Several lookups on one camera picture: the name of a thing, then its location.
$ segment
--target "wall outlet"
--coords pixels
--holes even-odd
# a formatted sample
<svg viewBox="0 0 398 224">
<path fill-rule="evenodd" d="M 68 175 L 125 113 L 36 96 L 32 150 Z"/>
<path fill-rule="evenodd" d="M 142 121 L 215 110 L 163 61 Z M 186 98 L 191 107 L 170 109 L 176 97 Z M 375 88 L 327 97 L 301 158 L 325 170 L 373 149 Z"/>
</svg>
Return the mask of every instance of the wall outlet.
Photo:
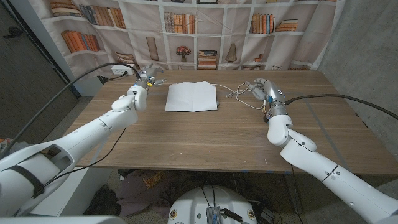
<svg viewBox="0 0 398 224">
<path fill-rule="evenodd" d="M 129 65 L 132 66 L 133 68 L 137 69 L 136 65 L 133 65 L 133 64 L 132 65 L 129 64 Z M 125 71 L 127 71 L 128 75 L 133 75 L 134 74 L 134 71 L 131 68 L 127 67 L 127 66 L 124 66 L 124 65 L 113 65 L 112 66 L 113 75 L 123 75 L 123 73 Z"/>
</svg>

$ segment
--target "bookshelf backdrop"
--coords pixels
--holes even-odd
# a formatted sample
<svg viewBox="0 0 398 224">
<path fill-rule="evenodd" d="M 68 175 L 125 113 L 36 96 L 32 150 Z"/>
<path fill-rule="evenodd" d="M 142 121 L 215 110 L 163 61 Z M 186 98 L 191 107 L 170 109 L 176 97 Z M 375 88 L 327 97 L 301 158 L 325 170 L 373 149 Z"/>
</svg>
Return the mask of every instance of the bookshelf backdrop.
<svg viewBox="0 0 398 224">
<path fill-rule="evenodd" d="M 317 69 L 345 0 L 29 2 L 77 76 L 117 61 L 164 69 Z M 179 46 L 191 50 L 186 62 Z M 93 75 L 110 74 L 103 68 Z"/>
</svg>

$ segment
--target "vase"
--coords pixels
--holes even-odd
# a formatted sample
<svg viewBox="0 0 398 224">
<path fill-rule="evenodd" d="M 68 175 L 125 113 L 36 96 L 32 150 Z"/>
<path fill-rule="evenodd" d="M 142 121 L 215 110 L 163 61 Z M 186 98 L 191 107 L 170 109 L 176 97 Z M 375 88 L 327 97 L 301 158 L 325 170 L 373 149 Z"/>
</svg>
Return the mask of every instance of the vase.
<svg viewBox="0 0 398 224">
<path fill-rule="evenodd" d="M 187 58 L 185 57 L 185 55 L 182 55 L 181 62 L 187 62 Z"/>
</svg>

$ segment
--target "white robotic arm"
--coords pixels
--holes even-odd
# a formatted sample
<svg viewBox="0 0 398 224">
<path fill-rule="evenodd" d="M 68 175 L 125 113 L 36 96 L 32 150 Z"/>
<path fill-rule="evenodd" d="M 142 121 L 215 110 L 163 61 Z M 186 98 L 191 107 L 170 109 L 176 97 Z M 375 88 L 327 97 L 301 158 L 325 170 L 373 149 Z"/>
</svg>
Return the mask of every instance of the white robotic arm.
<svg viewBox="0 0 398 224">
<path fill-rule="evenodd" d="M 289 129 L 292 120 L 286 113 L 285 96 L 275 84 L 265 79 L 254 83 L 246 82 L 246 85 L 258 100 L 267 100 L 270 106 L 268 140 L 283 148 L 280 154 L 287 162 L 320 180 L 368 223 L 397 215 L 398 200 L 317 153 L 317 145 L 311 139 Z"/>
<path fill-rule="evenodd" d="M 140 71 L 140 79 L 127 95 L 112 104 L 112 110 L 99 118 L 54 141 L 21 149 L 0 160 L 0 217 L 29 213 L 37 204 L 60 187 L 68 175 L 45 185 L 48 181 L 70 172 L 76 163 L 111 133 L 138 120 L 136 110 L 146 109 L 147 91 L 156 80 L 160 68 L 149 65 Z M 58 152 L 48 159 L 39 153 L 44 149 Z"/>
</svg>

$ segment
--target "electrical cord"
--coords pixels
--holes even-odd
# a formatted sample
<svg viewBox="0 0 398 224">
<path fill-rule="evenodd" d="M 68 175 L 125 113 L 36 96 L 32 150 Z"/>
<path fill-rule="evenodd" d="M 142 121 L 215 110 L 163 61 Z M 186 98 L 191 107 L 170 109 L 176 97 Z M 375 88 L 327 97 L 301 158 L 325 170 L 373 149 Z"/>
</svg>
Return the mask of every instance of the electrical cord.
<svg viewBox="0 0 398 224">
<path fill-rule="evenodd" d="M 221 86 L 221 87 L 224 87 L 224 88 L 228 89 L 228 90 L 231 91 L 232 93 L 226 95 L 227 98 L 229 98 L 229 97 L 230 97 L 231 95 L 233 95 L 233 94 L 236 94 L 236 100 L 238 100 L 239 102 L 241 102 L 241 103 L 243 103 L 243 104 L 245 104 L 246 106 L 249 106 L 249 107 L 251 107 L 251 108 L 254 108 L 254 109 L 257 109 L 257 110 L 261 110 L 261 109 L 264 107 L 264 105 L 265 105 L 265 104 L 263 103 L 262 106 L 261 106 L 260 108 L 256 108 L 255 106 L 251 106 L 251 105 L 249 105 L 249 104 L 243 102 L 242 100 L 240 100 L 240 99 L 238 98 L 238 95 L 244 93 L 245 91 L 251 91 L 251 90 L 249 90 L 249 87 L 247 87 L 247 88 L 244 89 L 244 90 L 239 90 L 241 86 L 245 85 L 245 83 L 240 84 L 240 85 L 238 86 L 238 89 L 237 89 L 236 91 L 233 91 L 232 89 L 228 88 L 227 86 L 223 86 L 223 85 L 220 85 L 220 84 L 212 84 L 212 85 Z"/>
<path fill-rule="evenodd" d="M 234 177 L 235 190 L 236 190 L 237 193 L 239 193 L 238 187 L 236 186 L 236 179 L 235 179 L 235 174 L 234 174 L 234 172 L 232 172 L 232 176 Z"/>
<path fill-rule="evenodd" d="M 127 71 L 124 71 L 124 73 L 123 73 L 122 75 L 120 75 L 120 76 L 118 76 L 118 77 L 109 78 L 109 79 L 106 80 L 106 82 L 108 82 L 108 81 L 116 81 L 116 80 L 119 80 L 119 79 L 121 79 L 121 77 L 126 76 L 127 73 L 128 73 Z"/>
<path fill-rule="evenodd" d="M 207 201 L 207 206 L 210 207 L 210 203 L 209 203 L 209 201 L 207 200 L 205 191 L 203 190 L 203 186 L 201 186 L 201 191 L 203 192 L 203 195 L 205 196 L 205 199 L 206 199 L 206 201 Z"/>
<path fill-rule="evenodd" d="M 293 174 L 293 183 L 294 183 L 294 191 L 295 191 L 294 199 L 295 199 L 295 203 L 297 206 L 299 204 L 299 202 L 297 201 L 297 197 L 299 197 L 299 192 L 297 191 L 296 176 L 294 174 L 293 165 L 291 164 L 290 166 L 292 168 L 292 174 Z M 300 219 L 301 224 L 304 224 L 303 220 L 301 219 L 301 215 L 300 215 L 299 211 L 296 211 L 296 212 L 297 212 L 296 214 L 298 215 L 298 219 Z"/>
<path fill-rule="evenodd" d="M 268 204 L 268 206 L 269 206 L 269 208 L 270 208 L 270 211 L 273 212 L 273 213 L 278 214 L 278 216 L 279 216 L 279 218 L 278 218 L 277 220 L 276 220 L 275 218 L 273 218 L 274 223 L 278 223 L 279 220 L 280 220 L 281 223 L 283 222 L 282 215 L 280 214 L 280 212 L 276 212 L 276 211 L 274 210 L 274 204 L 275 204 L 276 202 L 277 202 L 277 204 L 278 204 L 279 210 L 281 210 L 280 203 L 279 203 L 279 201 L 278 201 L 277 199 L 274 199 L 273 201 L 271 201 L 270 197 L 265 193 L 265 191 L 263 191 L 260 187 L 254 185 L 254 184 L 250 184 L 250 183 L 249 183 L 247 180 L 245 180 L 245 179 L 237 178 L 236 180 L 237 180 L 238 183 L 241 184 L 241 185 L 247 185 L 247 186 L 250 186 L 251 188 L 256 188 L 256 189 L 260 190 L 260 191 L 262 192 L 262 194 L 266 197 L 266 200 L 264 200 L 264 201 L 267 202 L 267 204 Z M 246 189 L 244 192 L 250 192 L 251 195 L 253 194 L 253 192 L 252 192 L 251 189 Z"/>
<path fill-rule="evenodd" d="M 129 67 L 131 69 L 134 70 L 134 73 L 136 74 L 137 79 L 140 79 L 140 76 L 137 72 L 137 70 L 125 63 L 119 63 L 119 62 L 111 62 L 111 63 L 105 63 L 102 64 L 100 66 L 97 66 L 95 68 L 92 68 L 88 71 L 86 71 L 85 73 L 81 74 L 79 77 L 77 77 L 74 81 L 68 83 L 67 85 L 65 85 L 65 87 L 63 87 L 51 100 L 49 100 L 34 116 L 32 119 L 30 119 L 30 121 L 18 132 L 18 134 L 14 137 L 14 139 L 10 142 L 10 145 L 7 146 L 7 148 L 5 148 L 5 150 L 2 152 L 2 154 L 0 155 L 0 157 L 3 157 L 4 155 L 7 155 L 11 149 L 11 147 L 19 140 L 19 138 L 22 136 L 22 134 L 26 131 L 27 128 L 29 128 L 31 126 L 31 124 L 39 117 L 40 114 L 43 113 L 43 111 L 45 109 L 47 109 L 47 107 L 49 107 L 52 102 L 54 102 L 54 100 L 56 100 L 65 90 L 69 89 L 69 87 L 71 87 L 73 84 L 75 84 L 78 80 L 80 80 L 81 78 L 85 77 L 86 75 L 90 74 L 91 72 L 94 72 L 95 70 L 98 70 L 100 68 L 106 67 L 108 65 L 124 65 L 126 67 Z"/>
<path fill-rule="evenodd" d="M 116 142 L 113 144 L 111 150 L 109 150 L 109 152 L 108 152 L 104 157 L 102 157 L 100 160 L 98 160 L 98 161 L 96 161 L 96 162 L 93 162 L 92 164 L 89 164 L 89 165 L 87 165 L 87 166 L 84 166 L 84 167 L 81 167 L 81 168 L 79 168 L 79 169 L 66 172 L 66 173 L 64 173 L 64 174 L 62 174 L 62 175 L 59 175 L 59 176 L 57 176 L 57 177 L 52 178 L 51 180 L 49 180 L 47 183 L 45 183 L 45 184 L 43 185 L 43 190 L 44 190 L 44 187 L 46 187 L 48 184 L 51 184 L 52 182 L 56 181 L 57 179 L 63 177 L 64 175 L 68 175 L 68 174 L 71 174 L 71 173 L 73 173 L 73 172 L 76 172 L 76 171 L 79 171 L 79 170 L 82 170 L 82 169 L 89 168 L 89 167 L 91 167 L 91 166 L 93 166 L 93 165 L 95 165 L 95 164 L 101 162 L 102 160 L 104 160 L 108 155 L 111 154 L 112 150 L 114 149 L 114 147 L 115 147 L 116 144 L 118 143 L 119 139 L 120 139 L 120 138 L 122 137 L 122 135 L 124 134 L 124 131 L 125 131 L 125 130 L 126 130 L 126 128 L 123 129 L 122 133 L 119 135 L 118 139 L 117 139 Z"/>
<path fill-rule="evenodd" d="M 216 195 L 214 193 L 214 187 L 211 186 L 211 188 L 213 189 L 213 204 L 214 204 L 214 207 L 215 207 L 216 206 Z"/>
<path fill-rule="evenodd" d="M 316 95 L 299 96 L 299 97 L 295 97 L 295 98 L 292 98 L 290 100 L 287 100 L 285 102 L 285 105 L 289 105 L 289 104 L 293 103 L 296 100 L 307 99 L 307 98 L 318 98 L 318 97 L 338 97 L 338 98 L 345 98 L 345 99 L 353 100 L 353 101 L 356 101 L 358 103 L 363 103 L 365 105 L 368 105 L 368 106 L 371 106 L 371 107 L 373 107 L 375 109 L 378 109 L 379 111 L 382 111 L 382 112 L 384 112 L 384 113 L 386 113 L 386 114 L 388 114 L 388 115 L 390 115 L 393 118 L 398 120 L 398 115 L 394 114 L 391 111 L 388 111 L 388 110 L 382 108 L 381 106 L 374 105 L 373 103 L 370 103 L 370 102 L 367 102 L 367 101 L 364 101 L 364 100 L 361 100 L 361 99 L 358 99 L 358 98 L 355 98 L 355 97 L 352 97 L 352 96 L 346 96 L 346 95 L 341 95 L 341 94 L 316 94 Z"/>
</svg>

